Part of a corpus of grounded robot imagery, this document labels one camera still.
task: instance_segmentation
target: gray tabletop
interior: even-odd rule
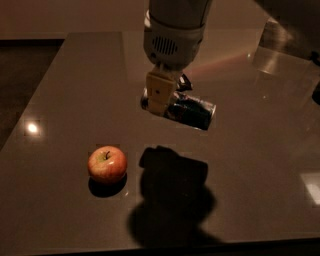
[[[217,105],[208,131],[140,108],[152,68],[141,32],[70,34],[0,153],[0,252],[319,237],[314,70],[301,60],[299,77],[262,74],[249,55],[257,31],[226,45],[230,33],[209,31],[186,70],[192,95]],[[102,145],[128,158],[113,194],[88,177]]]

